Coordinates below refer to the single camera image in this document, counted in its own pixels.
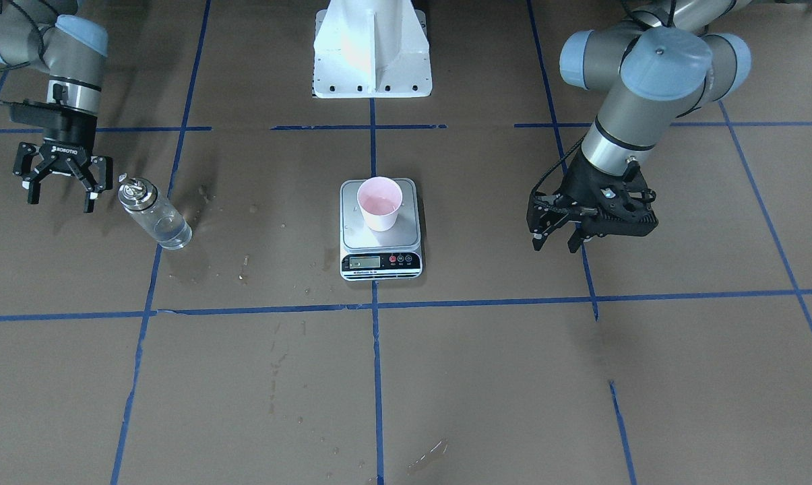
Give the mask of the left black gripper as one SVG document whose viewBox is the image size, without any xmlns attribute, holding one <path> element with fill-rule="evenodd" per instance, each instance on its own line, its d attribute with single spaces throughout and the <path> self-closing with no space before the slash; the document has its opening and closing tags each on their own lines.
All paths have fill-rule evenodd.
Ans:
<svg viewBox="0 0 812 485">
<path fill-rule="evenodd" d="M 572 158 L 559 188 L 548 194 L 539 191 L 546 179 Z M 658 227 L 652 211 L 656 193 L 641 174 L 633 156 L 624 163 L 621 175 L 605 174 L 595 168 L 578 147 L 568 151 L 538 180 L 529 194 L 526 223 L 532 234 L 532 248 L 541 251 L 548 236 L 568 223 L 576 224 L 567 246 L 571 254 L 580 251 L 593 237 L 646 236 Z"/>
</svg>

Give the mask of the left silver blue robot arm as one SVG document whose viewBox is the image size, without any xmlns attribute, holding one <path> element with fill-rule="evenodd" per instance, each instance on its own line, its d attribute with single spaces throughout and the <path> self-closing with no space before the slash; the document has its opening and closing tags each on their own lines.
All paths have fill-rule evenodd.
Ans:
<svg viewBox="0 0 812 485">
<path fill-rule="evenodd" d="M 575 32 L 565 41 L 563 81 L 606 93 L 588 132 L 560 157 L 567 170 L 552 193 L 535 185 L 527 227 L 535 251 L 551 233 L 575 224 L 575 253 L 594 237 L 646 236 L 658 227 L 656 193 L 641 172 L 670 124 L 735 92 L 753 55 L 741 37 L 708 25 L 745 1 L 652 1 L 627 8 L 606 30 Z"/>
</svg>

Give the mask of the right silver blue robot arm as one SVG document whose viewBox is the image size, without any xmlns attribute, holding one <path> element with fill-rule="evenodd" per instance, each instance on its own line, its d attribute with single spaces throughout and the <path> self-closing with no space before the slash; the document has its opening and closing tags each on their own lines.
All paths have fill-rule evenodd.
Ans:
<svg viewBox="0 0 812 485">
<path fill-rule="evenodd" d="M 113 160 L 94 154 L 108 34 L 80 18 L 80 1 L 1 1 L 0 71 L 33 68 L 48 77 L 45 101 L 8 102 L 9 119 L 43 131 L 36 145 L 21 142 L 13 173 L 28 202 L 40 199 L 43 179 L 73 177 L 85 190 L 84 211 L 113 187 Z"/>
</svg>

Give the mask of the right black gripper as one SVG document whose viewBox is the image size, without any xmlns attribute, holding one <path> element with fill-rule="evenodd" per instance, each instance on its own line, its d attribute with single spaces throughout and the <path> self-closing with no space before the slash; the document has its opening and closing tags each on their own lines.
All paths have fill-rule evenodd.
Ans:
<svg viewBox="0 0 812 485">
<path fill-rule="evenodd" d="M 43 129 L 39 146 L 21 142 L 15 153 L 13 173 L 28 191 L 27 203 L 38 205 L 43 179 L 51 174 L 73 177 L 86 192 L 84 213 L 94 211 L 101 193 L 113 189 L 113 159 L 95 156 L 98 117 L 54 102 L 12 102 L 11 122 Z"/>
</svg>

